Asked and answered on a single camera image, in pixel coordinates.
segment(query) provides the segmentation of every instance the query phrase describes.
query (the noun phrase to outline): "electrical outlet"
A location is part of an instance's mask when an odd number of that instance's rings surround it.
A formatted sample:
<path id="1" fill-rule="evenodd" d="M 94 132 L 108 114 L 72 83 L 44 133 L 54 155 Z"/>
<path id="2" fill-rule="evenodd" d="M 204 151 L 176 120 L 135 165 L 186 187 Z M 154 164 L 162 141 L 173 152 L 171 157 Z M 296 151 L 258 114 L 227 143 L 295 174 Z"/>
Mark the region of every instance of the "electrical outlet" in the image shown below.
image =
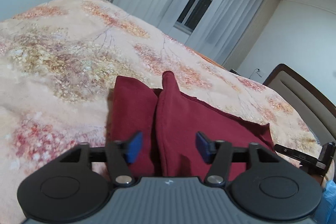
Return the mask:
<path id="1" fill-rule="evenodd" d="M 260 77 L 263 77 L 263 76 L 264 76 L 264 72 L 261 71 L 261 70 L 257 70 L 257 74 L 258 74 Z"/>

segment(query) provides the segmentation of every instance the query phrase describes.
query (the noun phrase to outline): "gray upholstered headboard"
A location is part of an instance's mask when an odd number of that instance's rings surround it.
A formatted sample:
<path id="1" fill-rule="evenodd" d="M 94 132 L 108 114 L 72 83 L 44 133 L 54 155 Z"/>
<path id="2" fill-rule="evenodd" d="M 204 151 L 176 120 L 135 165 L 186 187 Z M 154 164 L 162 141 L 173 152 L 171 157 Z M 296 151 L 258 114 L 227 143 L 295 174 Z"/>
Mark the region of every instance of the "gray upholstered headboard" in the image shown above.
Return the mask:
<path id="1" fill-rule="evenodd" d="M 301 75 L 280 64 L 264 85 L 275 90 L 295 108 L 322 145 L 335 141 L 336 107 Z"/>

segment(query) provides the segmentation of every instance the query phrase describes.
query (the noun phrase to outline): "floral pattern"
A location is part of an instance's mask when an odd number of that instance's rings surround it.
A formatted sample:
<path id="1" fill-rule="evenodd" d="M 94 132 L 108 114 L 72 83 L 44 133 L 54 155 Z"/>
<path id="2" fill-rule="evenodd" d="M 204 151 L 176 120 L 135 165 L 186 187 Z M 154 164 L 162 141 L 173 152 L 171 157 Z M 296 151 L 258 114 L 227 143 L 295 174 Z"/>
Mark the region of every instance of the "floral pattern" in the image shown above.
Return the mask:
<path id="1" fill-rule="evenodd" d="M 54 0 L 0 23 L 0 223 L 24 219 L 15 193 L 28 174 L 78 142 L 104 145 L 118 75 L 160 88 L 166 70 L 182 92 L 269 123 L 274 143 L 318 156 L 313 134 L 273 90 L 207 62 L 108 1 Z M 104 165 L 95 170 L 106 174 Z"/>

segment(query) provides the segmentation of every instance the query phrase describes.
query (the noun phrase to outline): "silver screw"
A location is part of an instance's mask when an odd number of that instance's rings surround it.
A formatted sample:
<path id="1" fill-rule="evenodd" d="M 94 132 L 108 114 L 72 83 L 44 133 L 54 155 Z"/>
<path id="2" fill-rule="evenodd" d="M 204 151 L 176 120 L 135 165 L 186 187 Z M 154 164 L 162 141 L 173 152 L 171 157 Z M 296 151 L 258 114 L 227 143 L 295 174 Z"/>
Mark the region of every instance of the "silver screw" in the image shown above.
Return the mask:
<path id="1" fill-rule="evenodd" d="M 211 184 L 220 184 L 224 179 L 221 176 L 212 175 L 207 178 L 207 181 Z"/>
<path id="2" fill-rule="evenodd" d="M 129 184 L 132 182 L 132 178 L 130 176 L 117 176 L 117 178 L 115 179 L 116 182 L 118 182 L 119 184 Z"/>

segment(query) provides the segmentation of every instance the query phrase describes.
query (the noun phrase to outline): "red fabric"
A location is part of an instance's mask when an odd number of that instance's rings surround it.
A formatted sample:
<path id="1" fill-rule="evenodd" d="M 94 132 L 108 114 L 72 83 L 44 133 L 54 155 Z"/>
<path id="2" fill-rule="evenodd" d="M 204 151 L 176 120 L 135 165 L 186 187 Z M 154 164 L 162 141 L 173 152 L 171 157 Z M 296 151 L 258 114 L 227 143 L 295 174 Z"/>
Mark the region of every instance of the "red fabric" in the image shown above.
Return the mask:
<path id="1" fill-rule="evenodd" d="M 139 176 L 200 176 L 205 164 L 195 146 L 195 134 L 247 147 L 250 142 L 273 149 L 269 125 L 261 126 L 222 112 L 180 92 L 174 74 L 162 75 L 163 90 L 151 90 L 138 80 L 118 76 L 114 90 L 112 139 L 125 140 L 141 130 L 142 151 L 130 166 Z M 244 163 L 231 166 L 229 180 L 246 170 Z"/>

